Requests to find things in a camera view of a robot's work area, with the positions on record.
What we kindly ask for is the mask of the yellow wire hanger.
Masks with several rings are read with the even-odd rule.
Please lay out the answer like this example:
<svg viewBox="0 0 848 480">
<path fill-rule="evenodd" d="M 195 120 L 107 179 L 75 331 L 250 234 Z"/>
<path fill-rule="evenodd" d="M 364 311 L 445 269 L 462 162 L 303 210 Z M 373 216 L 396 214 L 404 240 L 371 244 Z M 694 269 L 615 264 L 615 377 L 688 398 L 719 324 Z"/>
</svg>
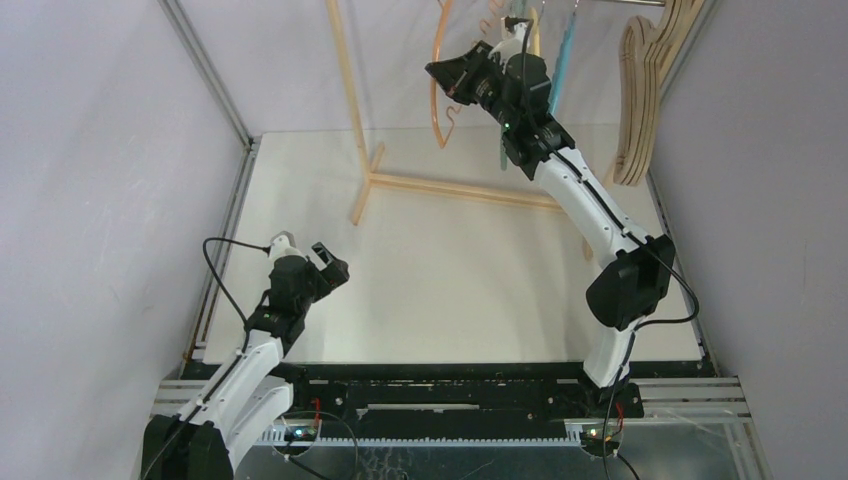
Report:
<svg viewBox="0 0 848 480">
<path fill-rule="evenodd" d="M 541 38 L 539 31 L 539 20 L 540 15 L 535 7 L 530 7 L 529 10 L 529 18 L 531 19 L 532 25 L 528 28 L 529 40 L 528 40 L 528 51 L 537 57 L 541 56 Z"/>
</svg>

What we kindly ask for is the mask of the orange wire hanger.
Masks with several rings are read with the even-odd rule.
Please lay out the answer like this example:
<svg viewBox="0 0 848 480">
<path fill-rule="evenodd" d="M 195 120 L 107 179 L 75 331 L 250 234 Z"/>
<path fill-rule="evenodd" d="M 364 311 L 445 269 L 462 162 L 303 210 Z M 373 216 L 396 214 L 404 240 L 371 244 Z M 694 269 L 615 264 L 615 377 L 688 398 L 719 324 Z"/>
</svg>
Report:
<svg viewBox="0 0 848 480">
<path fill-rule="evenodd" d="M 454 2 L 438 1 L 437 4 L 440 7 L 440 15 L 432 43 L 432 62 L 440 59 L 440 51 Z M 478 29 L 480 33 L 474 37 L 474 41 L 484 40 L 491 33 L 491 31 L 499 24 L 501 18 L 500 14 L 504 11 L 504 8 L 508 4 L 508 1 L 499 0 L 486 2 L 488 15 L 479 20 Z M 445 149 L 456 127 L 455 116 L 461 112 L 462 107 L 448 106 L 444 110 L 441 110 L 439 107 L 438 91 L 439 87 L 437 86 L 436 81 L 431 79 L 429 87 L 431 127 L 439 148 Z"/>
</svg>

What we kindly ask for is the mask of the blue wire hanger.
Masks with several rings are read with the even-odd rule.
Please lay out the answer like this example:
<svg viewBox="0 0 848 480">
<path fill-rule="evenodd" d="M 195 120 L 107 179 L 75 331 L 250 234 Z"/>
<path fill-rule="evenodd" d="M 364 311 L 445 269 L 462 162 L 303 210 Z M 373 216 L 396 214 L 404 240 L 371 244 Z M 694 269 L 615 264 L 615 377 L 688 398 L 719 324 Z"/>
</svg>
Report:
<svg viewBox="0 0 848 480">
<path fill-rule="evenodd" d="M 572 10 L 568 16 L 568 21 L 566 23 L 566 28 L 563 32 L 563 36 L 560 42 L 560 46 L 558 49 L 558 56 L 556 59 L 556 64 L 552 76 L 552 84 L 551 91 L 549 95 L 549 109 L 548 112 L 551 115 L 555 115 L 557 113 L 558 107 L 563 98 L 564 88 L 566 84 L 566 77 L 568 71 L 568 65 L 570 62 L 572 46 L 573 46 L 573 37 L 576 31 L 576 23 L 577 23 L 577 10 L 579 8 L 580 1 L 575 0 L 573 2 Z"/>
</svg>

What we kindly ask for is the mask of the green wire hanger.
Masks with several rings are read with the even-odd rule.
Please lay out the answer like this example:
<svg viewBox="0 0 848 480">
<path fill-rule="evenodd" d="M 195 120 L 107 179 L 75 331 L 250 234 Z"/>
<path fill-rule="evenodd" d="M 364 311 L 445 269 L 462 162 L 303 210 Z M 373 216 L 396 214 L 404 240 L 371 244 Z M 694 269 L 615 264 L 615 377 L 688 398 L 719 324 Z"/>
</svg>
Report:
<svg viewBox="0 0 848 480">
<path fill-rule="evenodd" d="M 508 129 L 504 126 L 500 128 L 500 136 L 499 136 L 499 165 L 501 171 L 506 171 L 510 164 L 509 156 L 505 147 L 505 134 Z"/>
</svg>

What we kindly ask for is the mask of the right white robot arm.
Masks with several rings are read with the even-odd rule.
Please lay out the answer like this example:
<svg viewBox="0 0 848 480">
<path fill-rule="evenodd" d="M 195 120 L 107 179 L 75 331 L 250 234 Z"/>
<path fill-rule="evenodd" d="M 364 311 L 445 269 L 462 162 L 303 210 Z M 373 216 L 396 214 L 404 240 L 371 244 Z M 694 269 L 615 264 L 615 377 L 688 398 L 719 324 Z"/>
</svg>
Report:
<svg viewBox="0 0 848 480">
<path fill-rule="evenodd" d="M 549 111 L 552 82 L 544 59 L 521 41 L 480 41 L 425 70 L 452 101 L 478 105 L 497 121 L 508 159 L 562 207 L 592 249 L 601 272 L 585 298 L 603 330 L 583 362 L 590 381 L 577 393 L 584 412 L 605 415 L 617 403 L 614 384 L 627 373 L 637 322 L 667 295 L 673 242 L 641 228 L 593 174 Z"/>
</svg>

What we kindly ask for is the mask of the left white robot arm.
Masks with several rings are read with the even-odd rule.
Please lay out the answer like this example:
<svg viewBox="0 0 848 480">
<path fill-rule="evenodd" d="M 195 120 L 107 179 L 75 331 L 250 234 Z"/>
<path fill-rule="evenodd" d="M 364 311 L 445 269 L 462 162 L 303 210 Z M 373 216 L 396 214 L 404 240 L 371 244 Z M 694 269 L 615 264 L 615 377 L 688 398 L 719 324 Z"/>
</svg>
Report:
<svg viewBox="0 0 848 480">
<path fill-rule="evenodd" d="M 307 384 L 267 379 L 303 333 L 310 308 L 349 280 L 349 265 L 320 242 L 302 252 L 288 233 L 260 250 L 271 263 L 269 284 L 251 314 L 236 311 L 241 343 L 177 412 L 148 421 L 139 478 L 232 479 L 277 418 L 310 409 Z"/>
</svg>

